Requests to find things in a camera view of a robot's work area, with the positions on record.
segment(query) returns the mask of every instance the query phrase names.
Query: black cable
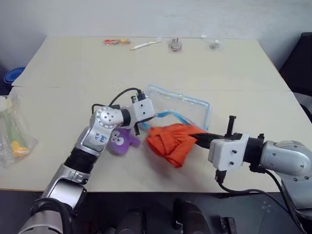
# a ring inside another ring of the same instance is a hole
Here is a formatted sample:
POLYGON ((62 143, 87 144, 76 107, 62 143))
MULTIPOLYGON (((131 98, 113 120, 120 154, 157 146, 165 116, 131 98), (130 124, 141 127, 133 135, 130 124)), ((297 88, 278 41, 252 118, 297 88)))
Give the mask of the black cable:
POLYGON ((282 187, 280 186, 278 180, 276 179, 276 177, 271 173, 269 172, 268 170, 265 170, 265 173, 267 173, 269 176, 271 176, 271 178, 274 180, 274 182, 276 183, 279 191, 281 192, 281 195, 284 199, 284 202, 285 202, 285 205, 287 207, 287 209, 279 202, 277 201, 274 197, 272 197, 270 194, 268 194, 267 192, 265 191, 262 191, 262 190, 259 190, 259 189, 247 189, 247 190, 242 190, 242 191, 236 191, 236 190, 231 190, 231 189, 228 189, 226 187, 224 187, 224 185, 219 182, 219 186, 226 192, 228 193, 231 193, 231 194, 234 194, 234 195, 248 195, 250 193, 260 193, 260 194, 263 194, 267 197, 269 197, 270 199, 272 199, 278 206, 280 206, 286 213, 288 213, 288 215, 291 217, 291 219, 293 220, 293 222, 295 223, 296 227, 302 232, 302 233, 306 233, 304 231, 304 229, 302 228, 302 226, 300 225, 299 221, 297 220, 297 218, 295 217, 295 215, 292 213, 292 210, 289 206, 289 203, 288 203, 288 200, 285 196, 285 193, 282 189, 282 187))
POLYGON ((279 184, 277 178, 276 178, 271 172, 269 172, 268 170, 265 170, 264 172, 265 172, 266 174, 268 174, 268 175, 274 180, 275 184, 277 185, 279 191, 281 192, 281 195, 282 195, 282 197, 283 197, 283 200, 284 200, 284 202, 285 202, 285 205, 286 205, 286 207, 287 207, 287 210, 288 210, 288 212, 289 212, 289 215, 290 215, 290 217, 292 218, 292 220, 294 221, 294 223, 296 224, 297 228, 298 228, 302 233, 306 233, 306 232, 304 231, 303 227, 301 226, 299 220, 297 219, 296 215, 293 213, 293 210, 292 210, 292 208, 291 208, 291 206, 290 206, 290 204, 289 204, 289 200, 287 199, 287 197, 286 197, 286 195, 285 195, 285 192, 284 192, 282 186, 279 184))
POLYGON ((128 92, 128 91, 131 91, 131 90, 135 90, 137 91, 138 93, 142 93, 142 91, 138 88, 129 88, 129 89, 125 89, 124 91, 122 91, 120 94, 118 94, 112 101, 111 103, 109 103, 108 106, 112 106, 114 104, 114 102, 121 96, 123 95, 124 93, 128 92))
POLYGON ((62 229, 63 229, 63 234, 72 234, 72 228, 71 228, 71 221, 70 221, 70 215, 68 213, 68 210, 66 209, 66 206, 61 203, 60 201, 54 199, 54 198, 39 198, 37 199, 31 209, 30 209, 30 214, 33 216, 35 213, 38 212, 38 209, 40 208, 41 205, 44 204, 49 204, 52 205, 57 209, 57 211, 60 213, 60 217, 62 220, 62 229))
POLYGON ((247 195, 249 193, 260 193, 260 194, 263 194, 269 198, 271 198, 274 202, 277 203, 277 205, 279 205, 286 213, 288 213, 288 211, 286 210, 286 208, 281 204, 279 203, 278 200, 276 200, 274 197, 272 197, 270 194, 268 194, 267 192, 265 191, 262 191, 262 190, 259 190, 259 189, 246 189, 246 190, 242 190, 242 191, 236 191, 236 190, 231 190, 231 189, 228 189, 226 187, 224 187, 223 184, 221 183, 218 183, 219 186, 221 187, 221 189, 223 189, 224 191, 228 192, 228 193, 231 193, 231 194, 235 194, 235 195, 247 195))
POLYGON ((70 226, 72 229, 72 234, 77 234, 78 233, 77 226, 76 226, 76 223, 73 219, 71 219, 70 226))
POLYGON ((93 104, 92 107, 91 107, 92 114, 94 113, 94 107, 96 107, 96 106, 105 106, 105 105, 98 104, 98 103, 93 104))

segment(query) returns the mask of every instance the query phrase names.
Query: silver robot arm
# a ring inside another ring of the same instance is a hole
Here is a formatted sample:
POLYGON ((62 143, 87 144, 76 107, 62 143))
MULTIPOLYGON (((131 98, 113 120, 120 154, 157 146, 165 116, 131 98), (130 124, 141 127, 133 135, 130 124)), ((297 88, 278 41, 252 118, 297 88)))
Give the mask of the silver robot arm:
POLYGON ((19 234, 67 234, 63 230, 61 212, 49 206, 45 209, 44 201, 65 205, 67 210, 76 211, 86 196, 83 185, 88 182, 93 165, 105 150, 112 131, 116 127, 133 128, 138 122, 154 116, 152 102, 145 96, 138 96, 132 105, 121 110, 108 106, 96 110, 70 156, 60 165, 44 191, 41 197, 43 202, 37 204, 38 212, 33 212, 19 234))
POLYGON ((216 181, 223 183, 226 172, 236 170, 243 162, 250 163, 252 172, 276 172, 283 190, 300 217, 312 221, 312 152, 297 141, 264 142, 264 135, 252 138, 248 133, 234 133, 235 117, 230 116, 224 136, 198 134, 197 144, 208 148, 208 160, 216 170, 216 181))

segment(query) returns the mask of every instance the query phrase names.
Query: yellow object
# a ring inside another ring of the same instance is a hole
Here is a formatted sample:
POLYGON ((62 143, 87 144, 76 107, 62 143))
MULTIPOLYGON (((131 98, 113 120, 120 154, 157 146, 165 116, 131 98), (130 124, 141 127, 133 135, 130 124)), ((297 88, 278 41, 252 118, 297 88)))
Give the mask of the yellow object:
POLYGON ((13 154, 18 157, 24 157, 29 154, 29 149, 26 147, 21 147, 17 141, 13 141, 11 144, 13 154))
POLYGON ((130 41, 128 39, 120 39, 120 43, 128 44, 128 43, 130 43, 130 41))

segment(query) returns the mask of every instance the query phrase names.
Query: stuffed animal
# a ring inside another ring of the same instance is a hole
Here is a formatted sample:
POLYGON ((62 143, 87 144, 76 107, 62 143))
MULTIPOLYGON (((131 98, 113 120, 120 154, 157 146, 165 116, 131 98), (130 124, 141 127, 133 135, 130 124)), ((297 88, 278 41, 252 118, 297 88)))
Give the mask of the stuffed animal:
POLYGON ((130 129, 116 128, 113 130, 108 145, 111 151, 118 155, 124 155, 130 145, 138 147, 141 141, 130 133, 130 129))

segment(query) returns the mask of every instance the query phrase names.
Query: wall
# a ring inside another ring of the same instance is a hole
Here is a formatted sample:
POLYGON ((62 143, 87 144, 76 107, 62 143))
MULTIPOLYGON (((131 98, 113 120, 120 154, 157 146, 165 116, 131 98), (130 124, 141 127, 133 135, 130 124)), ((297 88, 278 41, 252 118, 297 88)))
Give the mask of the wall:
POLYGON ((1 0, 0 63, 25 66, 49 36, 258 39, 280 67, 312 31, 311 0, 1 0))

